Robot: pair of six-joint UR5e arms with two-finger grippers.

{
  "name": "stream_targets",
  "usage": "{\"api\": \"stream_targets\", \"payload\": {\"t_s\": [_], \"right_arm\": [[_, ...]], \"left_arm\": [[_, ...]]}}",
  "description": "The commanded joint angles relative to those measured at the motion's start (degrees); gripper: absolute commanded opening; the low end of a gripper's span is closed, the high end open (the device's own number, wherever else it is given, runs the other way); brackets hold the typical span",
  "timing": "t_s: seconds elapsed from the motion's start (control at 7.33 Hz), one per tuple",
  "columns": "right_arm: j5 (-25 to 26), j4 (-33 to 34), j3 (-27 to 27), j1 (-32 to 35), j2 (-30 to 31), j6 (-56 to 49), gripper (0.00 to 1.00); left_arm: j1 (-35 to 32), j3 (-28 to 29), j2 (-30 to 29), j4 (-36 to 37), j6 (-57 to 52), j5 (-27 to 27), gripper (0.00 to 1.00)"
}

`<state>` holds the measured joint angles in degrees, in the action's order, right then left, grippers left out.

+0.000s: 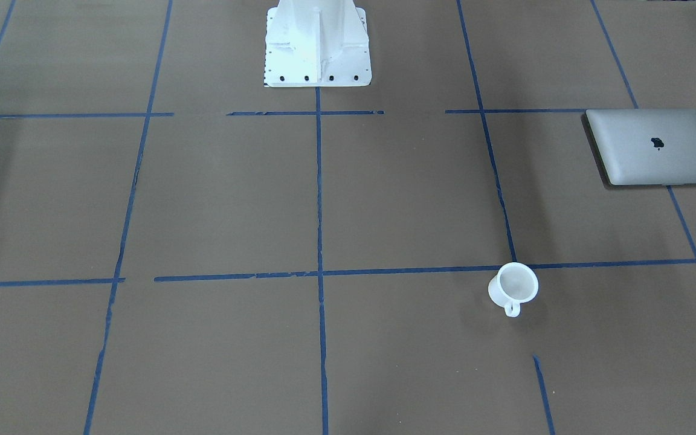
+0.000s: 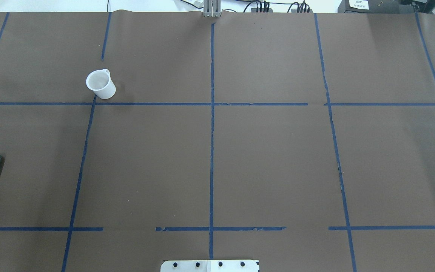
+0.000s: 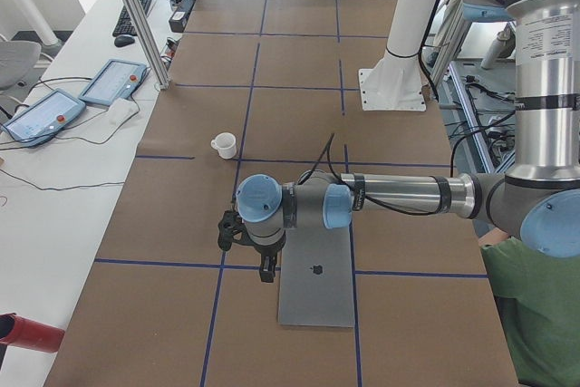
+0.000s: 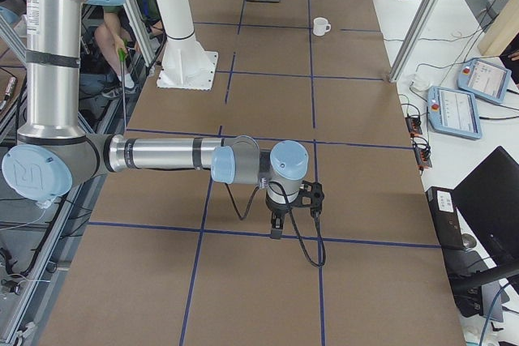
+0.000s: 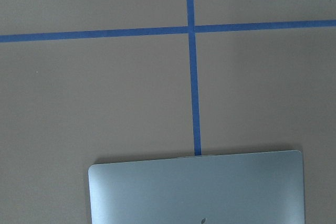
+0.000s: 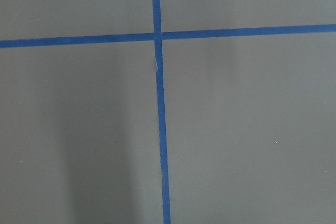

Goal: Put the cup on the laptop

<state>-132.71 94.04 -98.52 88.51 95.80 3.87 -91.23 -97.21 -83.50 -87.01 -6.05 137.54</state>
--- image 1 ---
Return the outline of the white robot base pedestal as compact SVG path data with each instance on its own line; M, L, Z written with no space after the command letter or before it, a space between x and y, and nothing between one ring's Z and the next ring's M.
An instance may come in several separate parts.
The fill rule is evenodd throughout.
M367 14L353 1L280 1L266 14L263 85L368 86Z

